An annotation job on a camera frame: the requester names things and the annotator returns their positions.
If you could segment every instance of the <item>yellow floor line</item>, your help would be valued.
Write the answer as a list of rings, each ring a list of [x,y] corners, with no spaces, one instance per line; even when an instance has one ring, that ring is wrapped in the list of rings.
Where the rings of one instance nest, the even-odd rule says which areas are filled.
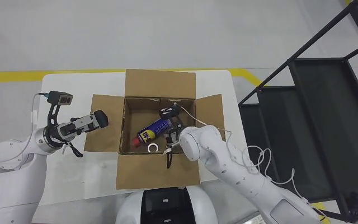
[[[312,206],[315,207],[315,208],[321,209],[321,210],[325,210],[325,207],[324,207],[322,202],[314,203],[314,204],[312,204]],[[330,224],[329,220],[326,219],[326,218],[322,221],[322,223]]]
[[[222,69],[168,69],[172,71],[194,71],[194,70],[222,70]],[[251,72],[243,68],[223,68],[228,70],[234,77],[243,77],[254,86],[261,83]],[[103,69],[103,70],[65,70],[65,71],[19,71],[0,72],[0,82],[31,82],[41,81],[47,74],[69,74],[69,73],[104,73],[104,72],[125,72],[124,69]]]

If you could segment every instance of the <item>open cardboard box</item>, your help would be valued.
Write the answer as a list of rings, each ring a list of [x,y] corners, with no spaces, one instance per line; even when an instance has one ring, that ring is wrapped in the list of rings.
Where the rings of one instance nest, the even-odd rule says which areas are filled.
[[[138,131],[160,118],[160,109],[173,102],[197,119],[224,129],[222,96],[196,99],[195,73],[127,69],[124,97],[93,96],[91,110],[103,110],[109,126],[87,133],[84,150],[118,152],[116,189],[200,184],[198,163],[190,162],[180,146],[173,149],[172,165],[167,169],[163,136],[152,141],[158,145],[158,152],[149,153],[146,145],[135,148],[131,143]],[[184,111],[179,117],[185,126],[202,126]]]

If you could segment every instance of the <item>floor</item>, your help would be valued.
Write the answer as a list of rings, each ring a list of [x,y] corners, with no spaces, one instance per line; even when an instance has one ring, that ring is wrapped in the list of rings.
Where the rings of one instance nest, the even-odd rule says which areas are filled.
[[[246,68],[263,80],[343,7],[341,0],[1,1],[0,71]],[[303,56],[344,56],[358,48],[357,38],[348,17]],[[350,62],[358,74],[358,57]],[[254,87],[243,77],[233,82],[238,101]],[[287,69],[269,83],[290,84]],[[0,141],[27,137],[40,89],[40,81],[0,82]],[[237,223],[255,210],[223,183],[202,187],[219,223]],[[123,196],[39,207],[34,222],[113,223]]]

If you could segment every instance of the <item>black cable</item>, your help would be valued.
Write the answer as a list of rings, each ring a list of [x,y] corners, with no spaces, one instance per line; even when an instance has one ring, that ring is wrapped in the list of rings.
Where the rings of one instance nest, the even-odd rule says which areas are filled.
[[[173,153],[172,152],[168,152],[167,153],[167,169],[169,169],[172,165],[172,160],[173,160]]]
[[[72,149],[72,152],[75,156],[79,157],[79,158],[82,158],[83,157],[83,154],[80,153],[72,144],[72,142],[69,143],[69,146],[70,148]]]

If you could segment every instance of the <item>table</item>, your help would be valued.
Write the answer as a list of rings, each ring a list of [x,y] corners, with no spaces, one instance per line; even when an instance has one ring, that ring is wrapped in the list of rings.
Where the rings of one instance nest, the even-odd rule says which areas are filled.
[[[232,130],[230,142],[244,149],[246,140],[237,106],[232,77],[229,71],[190,71],[196,73],[196,97],[215,94],[223,96],[225,128]],[[44,77],[41,92],[63,91],[73,94],[71,106],[62,106],[58,122],[82,117],[91,111],[93,94],[124,96],[125,73],[49,74]],[[50,104],[42,97],[37,127],[47,125]],[[76,137],[73,144],[83,152],[86,135]],[[136,190],[116,190],[116,153],[85,152],[76,158],[71,150],[64,155],[56,152],[47,159],[46,186],[40,205],[70,202],[107,195],[130,193]],[[217,179],[199,162],[200,181]]]

